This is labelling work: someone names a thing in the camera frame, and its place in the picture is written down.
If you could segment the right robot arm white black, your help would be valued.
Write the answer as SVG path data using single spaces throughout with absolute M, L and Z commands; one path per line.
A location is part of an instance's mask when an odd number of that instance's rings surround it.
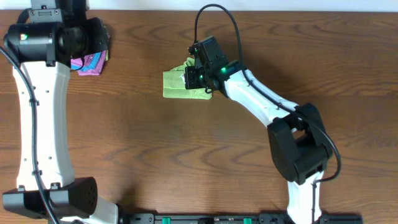
M 288 216 L 294 223 L 318 222 L 319 186 L 327 180 L 328 161 L 337 154 L 318 109 L 274 93 L 239 60 L 228 60 L 213 36 L 194 42 L 188 52 L 194 64 L 185 69 L 185 88 L 220 91 L 266 127 L 272 161 L 288 185 Z

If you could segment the green microfiber cloth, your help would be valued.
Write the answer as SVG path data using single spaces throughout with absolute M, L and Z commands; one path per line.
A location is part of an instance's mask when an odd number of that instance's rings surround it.
M 194 100 L 209 100 L 212 94 L 205 93 L 205 89 L 192 89 L 185 88 L 185 68 L 193 66 L 195 61 L 193 58 L 188 57 L 181 65 L 163 72 L 163 97 L 175 99 L 194 99 Z

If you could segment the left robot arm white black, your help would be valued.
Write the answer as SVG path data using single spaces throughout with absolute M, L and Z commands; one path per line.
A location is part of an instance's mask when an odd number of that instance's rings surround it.
M 21 112 L 21 164 L 5 210 L 50 223 L 120 221 L 119 207 L 98 195 L 93 177 L 75 177 L 67 140 L 71 61 L 105 51 L 102 21 L 81 0 L 32 0 L 4 36 L 1 52 L 14 67 Z

